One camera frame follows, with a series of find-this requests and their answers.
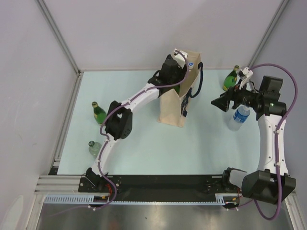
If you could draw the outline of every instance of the white wall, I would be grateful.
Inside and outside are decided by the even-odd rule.
[[[281,0],[46,0],[81,69],[159,69],[175,47],[247,65]]]
[[[275,63],[288,69],[298,84],[298,99],[293,111],[286,120],[284,151],[287,167],[296,178],[296,191],[304,213],[307,214],[307,151],[306,151],[306,114],[307,114],[307,1],[290,1],[272,37],[269,39],[256,64]],[[261,82],[264,75],[283,78],[280,101],[289,107],[294,96],[290,78],[281,70],[261,68],[254,78]]]
[[[0,226],[23,195],[21,229],[76,75],[34,0],[1,1],[0,9]]]

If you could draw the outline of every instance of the white table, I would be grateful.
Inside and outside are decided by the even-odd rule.
[[[159,99],[133,114],[132,132],[121,141],[107,169],[110,174],[221,174],[227,167],[253,172],[260,155],[260,133],[255,112],[238,132],[224,113],[211,105],[222,90],[230,70],[204,70],[199,96],[190,102],[184,128],[158,123]],[[121,102],[140,90],[154,71],[85,72],[67,133],[58,174],[83,174],[94,158],[88,142],[104,137],[93,117],[91,103],[108,111],[113,100]]]

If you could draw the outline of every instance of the canvas bag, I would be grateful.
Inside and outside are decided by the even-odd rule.
[[[167,91],[160,97],[160,117],[158,122],[183,127],[188,114],[189,101],[196,97],[202,85],[202,62],[201,54],[198,52],[182,50],[188,54],[188,63],[192,62],[194,68],[188,75],[188,78],[180,85],[179,95],[174,89]],[[195,84],[197,76],[201,71],[201,81],[197,92],[192,95],[192,88]]]

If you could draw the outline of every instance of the dark blue bag strap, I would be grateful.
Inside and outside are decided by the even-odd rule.
[[[198,89],[197,89],[197,92],[192,95],[192,88],[189,89],[187,95],[190,97],[190,98],[194,98],[196,97],[200,92],[201,92],[201,87],[202,87],[202,82],[203,82],[203,72],[202,72],[202,68],[203,68],[203,64],[202,62],[200,62],[197,66],[197,69],[201,69],[201,80],[200,80],[200,85],[198,86]]]

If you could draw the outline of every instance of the bottle label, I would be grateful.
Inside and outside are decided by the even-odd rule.
[[[248,118],[248,116],[244,116],[241,113],[239,113],[238,110],[236,110],[235,114],[234,114],[234,120],[238,123],[243,123],[246,121],[246,119]]]

